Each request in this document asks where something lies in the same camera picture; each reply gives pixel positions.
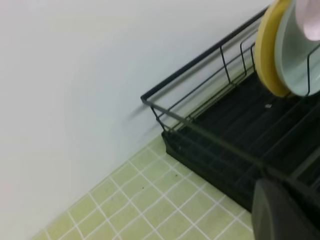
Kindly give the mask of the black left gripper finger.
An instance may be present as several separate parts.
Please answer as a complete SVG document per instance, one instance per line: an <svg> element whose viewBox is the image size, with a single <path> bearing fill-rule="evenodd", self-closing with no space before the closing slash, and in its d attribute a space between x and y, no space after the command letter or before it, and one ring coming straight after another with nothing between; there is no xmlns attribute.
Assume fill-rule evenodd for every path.
<svg viewBox="0 0 320 240"><path fill-rule="evenodd" d="M255 184L251 222L256 240L315 240L317 229L278 183Z"/></svg>

